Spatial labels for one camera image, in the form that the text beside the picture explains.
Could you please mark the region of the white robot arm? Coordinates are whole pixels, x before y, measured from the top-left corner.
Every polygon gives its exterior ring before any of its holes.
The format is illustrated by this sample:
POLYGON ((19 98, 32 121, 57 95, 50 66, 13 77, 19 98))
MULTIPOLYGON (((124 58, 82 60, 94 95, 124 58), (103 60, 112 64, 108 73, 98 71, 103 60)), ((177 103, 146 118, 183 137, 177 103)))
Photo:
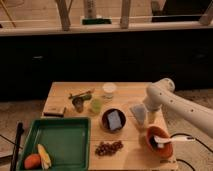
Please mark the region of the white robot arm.
POLYGON ((158 111, 164 105, 213 138, 213 109, 177 96, 174 90, 175 84, 169 78, 150 83, 143 103, 150 112, 158 111))

